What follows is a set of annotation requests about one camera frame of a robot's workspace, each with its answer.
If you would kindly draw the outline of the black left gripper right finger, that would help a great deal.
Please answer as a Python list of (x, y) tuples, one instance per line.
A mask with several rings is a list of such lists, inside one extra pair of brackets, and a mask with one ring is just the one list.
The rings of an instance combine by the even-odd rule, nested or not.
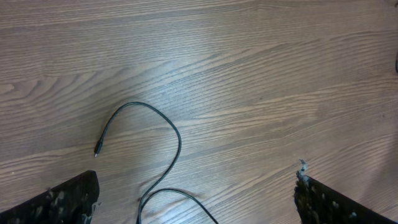
[(294, 202), (302, 224), (396, 224), (306, 174), (301, 160)]

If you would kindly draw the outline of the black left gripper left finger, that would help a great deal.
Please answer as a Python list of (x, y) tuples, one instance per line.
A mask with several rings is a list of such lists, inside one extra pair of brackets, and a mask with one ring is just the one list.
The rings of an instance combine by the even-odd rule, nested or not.
[(90, 224), (99, 194), (96, 172), (87, 170), (1, 212), (1, 224)]

